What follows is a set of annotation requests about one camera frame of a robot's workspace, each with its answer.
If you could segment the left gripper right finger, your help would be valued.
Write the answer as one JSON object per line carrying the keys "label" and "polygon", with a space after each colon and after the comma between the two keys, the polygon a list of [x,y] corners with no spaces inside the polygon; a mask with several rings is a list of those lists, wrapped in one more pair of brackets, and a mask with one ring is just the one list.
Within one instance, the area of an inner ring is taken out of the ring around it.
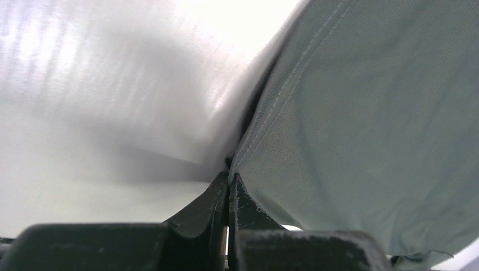
{"label": "left gripper right finger", "polygon": [[362,231],[291,231],[248,194],[239,174],[229,193],[230,270],[392,270]]}

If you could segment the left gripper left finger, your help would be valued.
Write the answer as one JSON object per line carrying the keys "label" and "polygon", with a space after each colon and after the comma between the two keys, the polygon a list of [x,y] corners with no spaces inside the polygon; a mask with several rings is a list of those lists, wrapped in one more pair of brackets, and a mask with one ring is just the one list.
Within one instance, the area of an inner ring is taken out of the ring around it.
{"label": "left gripper left finger", "polygon": [[1,248],[2,270],[223,270],[228,175],[162,223],[39,224]]}

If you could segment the grey t-shirt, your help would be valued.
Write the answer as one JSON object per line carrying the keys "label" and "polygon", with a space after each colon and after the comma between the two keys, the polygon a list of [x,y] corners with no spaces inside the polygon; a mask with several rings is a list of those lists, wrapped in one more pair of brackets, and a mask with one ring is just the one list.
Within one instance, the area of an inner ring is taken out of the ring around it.
{"label": "grey t-shirt", "polygon": [[478,238],[478,2],[312,1],[232,173],[277,222],[372,235],[397,270]]}

